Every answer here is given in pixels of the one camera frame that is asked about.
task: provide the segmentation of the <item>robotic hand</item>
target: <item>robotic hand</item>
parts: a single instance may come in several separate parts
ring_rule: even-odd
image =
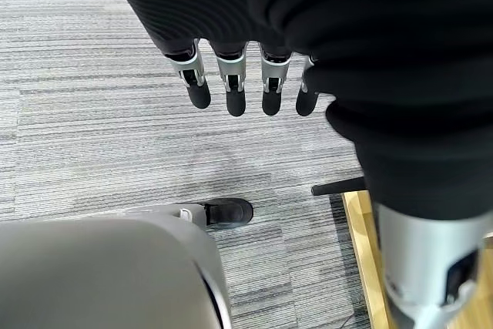
[[[401,329],[442,329],[474,291],[491,228],[493,0],[128,1],[199,108],[210,94],[197,39],[216,53],[234,116],[246,41],[261,43],[267,115],[290,52],[311,56],[297,109],[336,97],[326,116],[354,142],[378,205],[393,314]]]

